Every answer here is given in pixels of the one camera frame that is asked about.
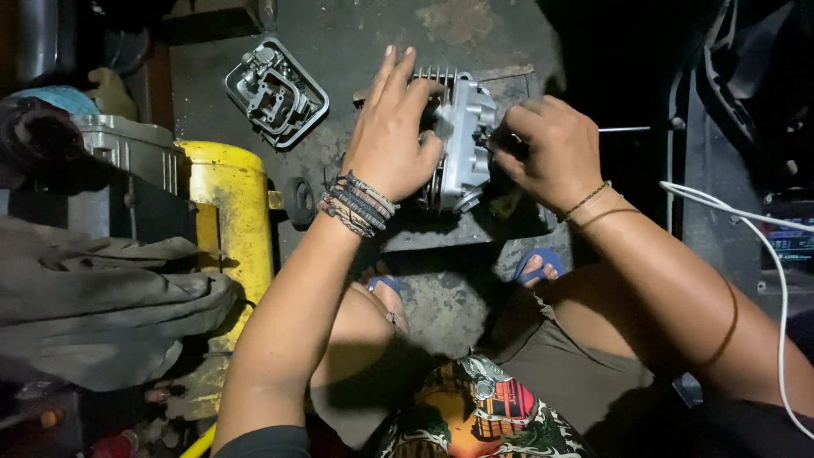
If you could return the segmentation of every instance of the wire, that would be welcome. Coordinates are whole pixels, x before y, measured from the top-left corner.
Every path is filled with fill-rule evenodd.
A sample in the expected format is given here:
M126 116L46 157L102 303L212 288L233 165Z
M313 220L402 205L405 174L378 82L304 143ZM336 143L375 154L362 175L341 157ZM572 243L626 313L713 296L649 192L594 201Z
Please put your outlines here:
M788 318L789 314L789 290L786 287L786 273L783 271L783 266L780 264L780 258L777 256L777 252L775 252L772 244L766 239L766 236L763 235L763 232L760 231L752 221L749 221L747 218L756 219L758 221L763 222L770 222L772 224L777 224L778 226L783 227L793 227L794 229L799 229L801 231L808 231L814 232L813 226L805 226L803 224L798 224L796 222L788 222L783 221L781 219L776 218L769 218L766 216L758 215L758 214L751 214L749 212L745 212L739 209L734 209L724 203L722 200L716 199L705 192L701 192L697 189L693 189L692 187L681 186L680 184L670 183L666 181L659 182L659 185L667 192L671 192L677 196L684 197L685 199L690 199L698 202L699 204L706 205L707 207L712 207L713 209L718 209L727 213L737 215L740 221L743 221L766 245L768 248L769 254L772 255L772 260L774 261L774 265L777 268L777 274L780 276L780 290L781 290L781 313L780 313L780 342L777 346L777 380L780 383L780 399L783 402L783 408L786 409L786 413L789 414L789 418L794 423L797 428L806 434L809 438L814 439L814 434L809 431L799 420L797 420L797 416L794 414L794 411L791 410L791 406L789 405L789 399L786 397L786 319Z

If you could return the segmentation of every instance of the dirty floor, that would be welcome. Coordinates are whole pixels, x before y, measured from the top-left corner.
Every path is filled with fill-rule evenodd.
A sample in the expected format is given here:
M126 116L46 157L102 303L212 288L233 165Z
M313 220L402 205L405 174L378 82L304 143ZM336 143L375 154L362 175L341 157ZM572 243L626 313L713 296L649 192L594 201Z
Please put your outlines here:
M352 94L367 87L386 45L415 46L418 64L463 71L532 64L539 81L558 71L554 32L534 0L279 0L274 34L330 97L327 118L292 151L278 153L223 90L223 77L260 37L176 46L172 49L176 136L232 144L254 152L272 182L305 176L316 192L332 177L354 126ZM284 263L303 232L277 224ZM410 325L428 350L464 355L481 336L509 291L519 258L549 246L571 261L571 242L560 226L539 238L505 243L389 253L385 259L403 285ZM356 270L378 254L363 249Z

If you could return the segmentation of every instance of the foot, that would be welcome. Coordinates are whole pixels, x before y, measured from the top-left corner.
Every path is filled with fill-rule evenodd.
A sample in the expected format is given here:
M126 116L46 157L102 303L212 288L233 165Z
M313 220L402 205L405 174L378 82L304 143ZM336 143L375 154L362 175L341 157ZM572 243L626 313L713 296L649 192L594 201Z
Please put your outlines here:
M556 280L559 277L559 272L557 272L557 269L554 269L554 266L552 266L551 264L543 265L543 258L539 254L535 254L534 256L528 259L528 262L526 262L526 266L523 268L522 273L527 274L529 272L539 270L541 267L543 269L543 273L545 273L545 276L546 278L548 278L549 281ZM540 280L542 279L533 278L526 282L523 286L526 287L526 289L531 289L534 287L535 284L540 283Z
M384 261L376 262L375 267L368 267L365 269L364 272L361 273L361 278L359 282L367 287L367 284L370 282L370 279L376 276L385 275L389 278L393 278L391 275L390 269L387 267L387 264ZM409 326L407 324L407 314L405 313L404 303L401 301L401 297L393 291L393 288L390 288L385 284L383 281L379 281L373 287L372 291L373 295L376 296L382 304L387 308L387 315L388 319L396 325L403 332L409 332Z

